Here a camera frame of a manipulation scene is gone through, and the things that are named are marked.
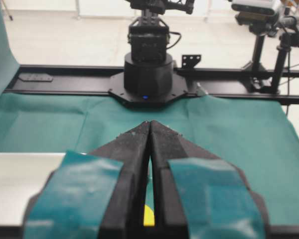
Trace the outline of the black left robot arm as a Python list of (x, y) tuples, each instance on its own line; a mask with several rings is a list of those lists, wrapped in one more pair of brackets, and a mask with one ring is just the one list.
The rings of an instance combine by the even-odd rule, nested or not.
[[(194, 2), (133, 0), (142, 15), (129, 27), (131, 51), (114, 91), (128, 102), (161, 105), (187, 92), (167, 53), (168, 9), (191, 14)], [(169, 161), (194, 145), (145, 121), (89, 154), (66, 153), (23, 219), (25, 239), (186, 239), (189, 228)]]

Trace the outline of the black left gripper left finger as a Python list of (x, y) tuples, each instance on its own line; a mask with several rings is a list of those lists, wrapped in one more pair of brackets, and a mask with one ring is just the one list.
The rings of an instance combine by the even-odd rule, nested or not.
[(142, 228), (150, 124), (88, 154), (66, 152), (23, 221), (26, 239), (127, 239)]

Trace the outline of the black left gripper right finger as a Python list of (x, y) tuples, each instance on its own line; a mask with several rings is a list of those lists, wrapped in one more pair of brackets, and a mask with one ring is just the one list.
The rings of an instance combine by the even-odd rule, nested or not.
[(266, 205), (240, 168), (157, 121), (150, 141), (160, 238), (266, 237)]

